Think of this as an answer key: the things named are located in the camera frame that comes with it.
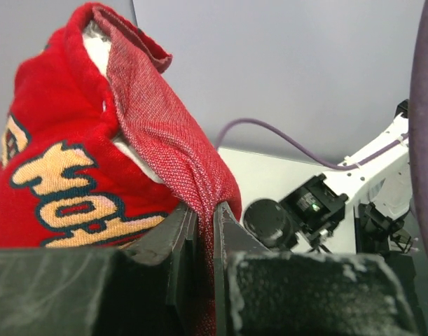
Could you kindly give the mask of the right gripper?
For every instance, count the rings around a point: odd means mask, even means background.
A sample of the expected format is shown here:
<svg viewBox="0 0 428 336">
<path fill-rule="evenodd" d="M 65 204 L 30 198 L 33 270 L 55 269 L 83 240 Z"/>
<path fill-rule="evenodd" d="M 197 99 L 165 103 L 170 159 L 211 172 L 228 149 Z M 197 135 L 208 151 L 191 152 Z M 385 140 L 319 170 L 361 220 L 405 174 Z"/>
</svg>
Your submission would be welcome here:
<svg viewBox="0 0 428 336">
<path fill-rule="evenodd" d="M 298 244 L 295 218 L 273 199 L 258 199 L 243 215 L 244 227 L 266 248 L 290 251 Z"/>
</svg>

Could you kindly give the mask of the white pillow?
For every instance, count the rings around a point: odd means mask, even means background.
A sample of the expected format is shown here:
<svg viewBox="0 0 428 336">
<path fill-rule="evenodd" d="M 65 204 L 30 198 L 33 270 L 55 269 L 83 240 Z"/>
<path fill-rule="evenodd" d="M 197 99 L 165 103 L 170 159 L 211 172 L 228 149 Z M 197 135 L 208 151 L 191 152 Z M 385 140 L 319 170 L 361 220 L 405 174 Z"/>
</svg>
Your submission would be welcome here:
<svg viewBox="0 0 428 336">
<path fill-rule="evenodd" d="M 83 45 L 89 58 L 98 68 L 101 75 L 107 79 L 107 66 L 111 51 L 111 39 L 102 31 L 94 20 L 91 20 L 84 28 L 82 37 Z M 111 142 L 120 152 L 129 157 L 131 161 L 133 161 L 152 181 L 159 184 L 164 183 L 163 180 L 136 152 L 132 145 L 127 142 L 127 139 L 122 132 L 116 135 Z"/>
</svg>

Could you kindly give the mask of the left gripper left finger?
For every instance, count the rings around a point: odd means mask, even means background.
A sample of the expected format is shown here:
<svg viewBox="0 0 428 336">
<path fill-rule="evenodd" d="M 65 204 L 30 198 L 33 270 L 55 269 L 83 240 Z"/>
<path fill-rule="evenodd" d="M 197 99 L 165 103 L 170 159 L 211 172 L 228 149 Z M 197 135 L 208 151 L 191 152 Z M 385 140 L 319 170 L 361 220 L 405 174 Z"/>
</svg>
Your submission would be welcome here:
<svg viewBox="0 0 428 336">
<path fill-rule="evenodd" d="M 197 216 L 124 249 L 0 249 L 0 335 L 190 335 Z"/>
</svg>

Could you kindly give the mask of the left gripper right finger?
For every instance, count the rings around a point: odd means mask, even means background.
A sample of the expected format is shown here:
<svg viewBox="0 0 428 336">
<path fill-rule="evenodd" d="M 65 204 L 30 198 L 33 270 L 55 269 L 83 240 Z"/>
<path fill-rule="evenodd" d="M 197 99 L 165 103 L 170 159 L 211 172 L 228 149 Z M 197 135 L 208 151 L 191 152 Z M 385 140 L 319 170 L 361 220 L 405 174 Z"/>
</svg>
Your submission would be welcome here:
<svg viewBox="0 0 428 336">
<path fill-rule="evenodd" d="M 416 335 L 402 285 L 377 255 L 268 250 L 216 208 L 218 335 Z"/>
</svg>

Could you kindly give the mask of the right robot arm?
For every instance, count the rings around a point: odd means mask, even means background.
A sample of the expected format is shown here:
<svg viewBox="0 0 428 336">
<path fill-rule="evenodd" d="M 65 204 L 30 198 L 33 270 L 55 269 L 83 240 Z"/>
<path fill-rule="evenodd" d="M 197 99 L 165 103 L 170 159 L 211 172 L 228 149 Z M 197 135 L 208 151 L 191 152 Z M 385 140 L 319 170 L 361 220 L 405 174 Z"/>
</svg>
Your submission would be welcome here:
<svg viewBox="0 0 428 336">
<path fill-rule="evenodd" d="M 369 144 L 280 200 L 252 202 L 243 223 L 275 251 L 406 252 L 412 239 L 400 231 L 411 197 L 408 100 L 403 100 L 393 122 Z"/>
</svg>

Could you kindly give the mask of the red printed pillowcase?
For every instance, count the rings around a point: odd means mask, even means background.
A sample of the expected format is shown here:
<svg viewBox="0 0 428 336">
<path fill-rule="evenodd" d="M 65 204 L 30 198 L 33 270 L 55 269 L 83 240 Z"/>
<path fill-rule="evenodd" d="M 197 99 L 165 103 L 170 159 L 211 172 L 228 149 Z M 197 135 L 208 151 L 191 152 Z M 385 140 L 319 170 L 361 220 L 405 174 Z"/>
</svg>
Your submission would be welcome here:
<svg viewBox="0 0 428 336">
<path fill-rule="evenodd" d="M 91 20 L 111 39 L 107 79 L 83 45 Z M 89 2 L 18 67 L 1 138 L 0 248 L 125 248 L 184 202 L 199 218 L 191 334 L 214 335 L 212 217 L 222 202 L 240 217 L 240 190 L 163 78 L 171 62 L 115 10 Z M 115 147 L 120 132 L 163 184 Z"/>
</svg>

